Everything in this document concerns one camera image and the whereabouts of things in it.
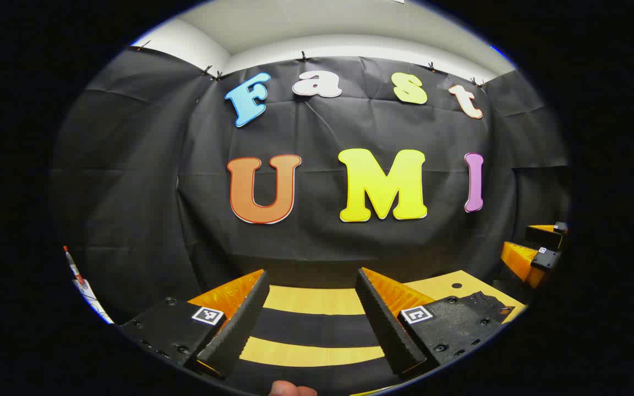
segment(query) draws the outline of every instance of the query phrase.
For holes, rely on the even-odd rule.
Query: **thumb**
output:
[[[297,387],[287,381],[275,381],[269,396],[299,396]]]

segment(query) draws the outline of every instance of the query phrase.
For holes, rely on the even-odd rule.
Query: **white wall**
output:
[[[496,73],[477,63],[439,48],[392,37],[369,35],[319,35],[270,43],[231,55],[220,71],[226,74],[263,63],[297,59],[302,57],[301,51],[305,51],[308,58],[313,56],[364,56],[410,62],[423,66],[433,62],[435,69],[466,79],[474,77],[476,80],[488,81],[498,77]]]
[[[136,40],[133,45],[141,47],[148,40],[151,42],[144,48],[169,53],[202,70],[212,65],[209,70],[212,75],[216,75],[217,70],[222,71],[231,56],[218,42],[178,18],[171,19],[156,27]]]
[[[152,48],[185,60],[198,68],[212,65],[210,73],[224,74],[249,68],[254,65],[297,59],[305,51],[308,57],[315,56],[365,56],[395,61],[428,65],[433,62],[437,70],[442,70],[463,78],[491,80],[498,76],[491,70],[461,56],[440,48],[397,38],[370,35],[318,35],[291,38],[269,43],[261,47],[230,54],[218,42],[201,30],[178,18],[158,26],[136,40],[133,45]]]

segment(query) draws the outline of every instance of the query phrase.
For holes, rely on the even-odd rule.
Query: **orange letter u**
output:
[[[279,155],[271,158],[275,168],[275,201],[269,206],[254,201],[254,174],[261,168],[258,158],[236,158],[229,161],[231,191],[229,202],[236,216],[247,223],[273,224],[286,218],[292,211],[295,196],[295,168],[302,158],[295,155]]]

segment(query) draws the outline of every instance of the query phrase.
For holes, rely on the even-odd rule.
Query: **yellow and black striped surface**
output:
[[[514,306],[506,322],[525,306],[486,283],[456,271],[405,283],[441,299],[482,292]],[[361,394],[397,385],[365,317],[355,289],[271,286],[264,308],[229,385],[264,394],[272,381],[310,386],[319,394]]]

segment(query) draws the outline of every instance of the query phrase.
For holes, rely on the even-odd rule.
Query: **black cloth backdrop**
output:
[[[295,95],[309,70],[339,75],[342,95]],[[267,110],[236,128],[224,95],[261,72],[271,75]],[[395,97],[395,72],[420,78],[424,105]],[[483,119],[463,113],[448,92],[455,84],[475,95]],[[348,148],[370,150],[385,172],[398,151],[422,151],[427,216],[342,223],[347,171],[337,155]],[[485,158],[484,206],[465,213],[471,151]],[[302,158],[292,213],[273,225],[241,221],[229,206],[227,162],[261,160],[255,200],[269,205],[269,160],[285,153]],[[504,241],[521,241],[527,225],[567,220],[571,190],[559,124],[521,73],[481,88],[362,57],[287,60],[216,81],[173,56],[130,48],[71,109],[51,167],[51,215],[117,322],[166,295],[189,299],[260,268],[272,285],[308,288],[352,288],[361,266],[401,282],[460,269],[490,280]]]

